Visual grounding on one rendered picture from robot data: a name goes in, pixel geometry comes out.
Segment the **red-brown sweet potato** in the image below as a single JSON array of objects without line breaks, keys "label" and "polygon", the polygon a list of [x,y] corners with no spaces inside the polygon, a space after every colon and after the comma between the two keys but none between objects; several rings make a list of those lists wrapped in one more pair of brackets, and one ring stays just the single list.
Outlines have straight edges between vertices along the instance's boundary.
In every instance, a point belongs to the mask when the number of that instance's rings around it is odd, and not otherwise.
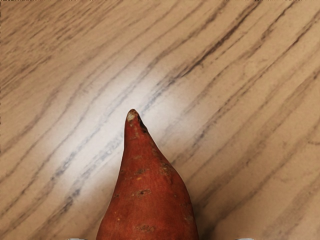
[{"label": "red-brown sweet potato", "polygon": [[131,109],[112,198],[95,240],[199,240],[186,185]]}]

